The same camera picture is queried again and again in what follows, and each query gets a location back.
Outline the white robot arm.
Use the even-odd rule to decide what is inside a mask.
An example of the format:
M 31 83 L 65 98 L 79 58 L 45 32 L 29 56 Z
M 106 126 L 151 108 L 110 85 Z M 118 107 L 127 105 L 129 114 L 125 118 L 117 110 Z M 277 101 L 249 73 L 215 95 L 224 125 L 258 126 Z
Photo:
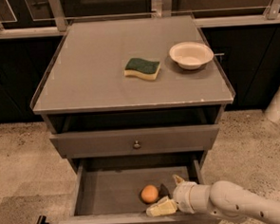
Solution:
M 280 224 L 280 201 L 258 196 L 230 181 L 202 185 L 173 175 L 176 188 L 173 196 L 163 197 L 146 210 L 148 216 L 165 216 L 181 211 L 202 213 L 230 221 L 245 217 L 267 224 Z

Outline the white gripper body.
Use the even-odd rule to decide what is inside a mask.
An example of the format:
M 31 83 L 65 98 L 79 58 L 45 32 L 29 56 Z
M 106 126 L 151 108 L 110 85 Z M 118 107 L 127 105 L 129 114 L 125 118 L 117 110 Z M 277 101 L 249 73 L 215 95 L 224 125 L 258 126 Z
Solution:
M 178 209 L 181 212 L 187 214 L 194 214 L 196 211 L 193 209 L 190 193 L 192 188 L 196 186 L 196 183 L 190 181 L 181 181 L 173 192 L 173 200 L 177 204 Z

